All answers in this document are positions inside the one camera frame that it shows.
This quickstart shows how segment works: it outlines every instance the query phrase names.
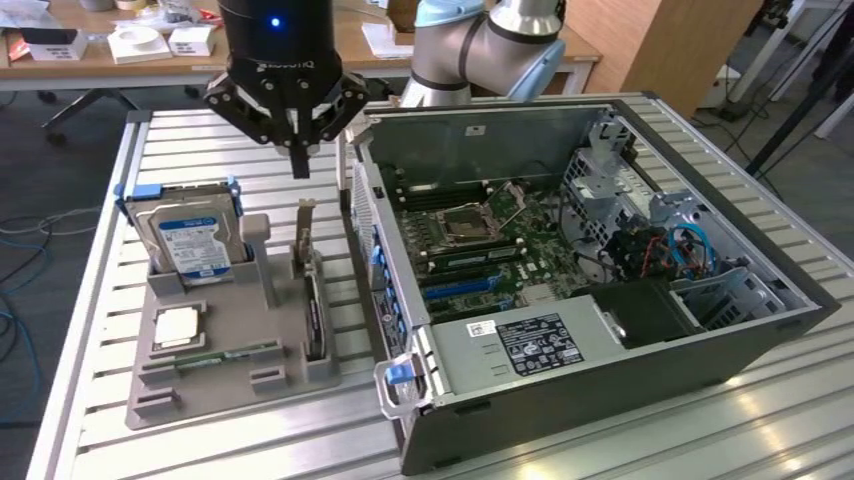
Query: aluminum profile table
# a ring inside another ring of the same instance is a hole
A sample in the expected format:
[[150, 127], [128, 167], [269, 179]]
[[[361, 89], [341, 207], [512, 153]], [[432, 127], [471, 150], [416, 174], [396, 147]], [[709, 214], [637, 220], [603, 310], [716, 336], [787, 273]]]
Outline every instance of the aluminum profile table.
[[[413, 478], [852, 478], [854, 265], [660, 101], [619, 98], [843, 307], [725, 384]], [[297, 200], [317, 199], [313, 231], [344, 379], [334, 389], [220, 416], [141, 431], [125, 427], [145, 253], [106, 194], [28, 478], [400, 478], [393, 429], [370, 378], [334, 146], [312, 160], [310, 180], [297, 181], [273, 149], [254, 145], [209, 111], [156, 112], [137, 120], [126, 125], [110, 183], [234, 175], [245, 210], [270, 217], [273, 250], [293, 237]], [[675, 188], [673, 172], [637, 148], [652, 179], [661, 189]]]

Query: cardboard box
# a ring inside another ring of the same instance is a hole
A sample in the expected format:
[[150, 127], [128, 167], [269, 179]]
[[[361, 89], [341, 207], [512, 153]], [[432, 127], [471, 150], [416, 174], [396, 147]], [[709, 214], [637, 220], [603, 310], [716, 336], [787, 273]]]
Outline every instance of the cardboard box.
[[213, 53], [213, 29], [205, 26], [176, 28], [169, 36], [169, 49], [178, 56], [209, 57]]
[[148, 60], [158, 60], [161, 58], [172, 58], [172, 51], [158, 33], [144, 44], [133, 44], [121, 39], [122, 30], [116, 30], [106, 36], [109, 43], [109, 52], [116, 65], [124, 63], [145, 62]]
[[37, 61], [80, 60], [89, 44], [80, 30], [65, 28], [21, 28], [21, 36]]

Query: hard drive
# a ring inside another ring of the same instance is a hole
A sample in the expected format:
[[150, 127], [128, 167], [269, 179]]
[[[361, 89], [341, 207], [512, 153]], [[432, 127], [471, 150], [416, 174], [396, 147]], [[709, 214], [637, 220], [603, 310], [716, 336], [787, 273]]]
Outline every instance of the hard drive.
[[185, 285], [229, 277], [246, 261], [240, 239], [236, 182], [162, 187], [137, 185], [120, 203], [145, 245], [153, 273], [178, 273]]

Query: barcode sticker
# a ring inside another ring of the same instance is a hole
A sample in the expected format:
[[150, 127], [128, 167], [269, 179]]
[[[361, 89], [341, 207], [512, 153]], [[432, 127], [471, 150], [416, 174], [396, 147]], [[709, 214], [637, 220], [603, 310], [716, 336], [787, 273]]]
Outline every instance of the barcode sticker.
[[468, 329], [468, 335], [472, 338], [481, 337], [483, 335], [491, 335], [495, 333], [495, 320], [469, 323], [465, 325], [465, 328]]

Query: white box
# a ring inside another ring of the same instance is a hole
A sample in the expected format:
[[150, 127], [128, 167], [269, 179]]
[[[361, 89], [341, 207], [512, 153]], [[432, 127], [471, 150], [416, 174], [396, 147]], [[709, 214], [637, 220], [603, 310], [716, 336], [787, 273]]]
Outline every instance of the white box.
[[209, 57], [213, 53], [213, 29], [210, 27], [176, 28], [169, 36], [169, 49], [178, 56]]
[[699, 108], [717, 108], [725, 103], [725, 94], [732, 92], [737, 79], [741, 78], [741, 74], [732, 70], [728, 66], [723, 65], [717, 71], [715, 82], [711, 85], [711, 90], [705, 94], [703, 103]]
[[66, 44], [57, 43], [26, 43], [29, 46], [29, 53], [33, 60], [37, 61], [74, 61], [82, 58], [85, 53], [85, 47], [89, 41], [85, 34], [77, 30], [73, 40]]
[[109, 52], [116, 65], [172, 58], [172, 51], [162, 39], [162, 35], [157, 34], [156, 38], [144, 45], [133, 45], [121, 40], [118, 33], [120, 30], [116, 30], [106, 36]]

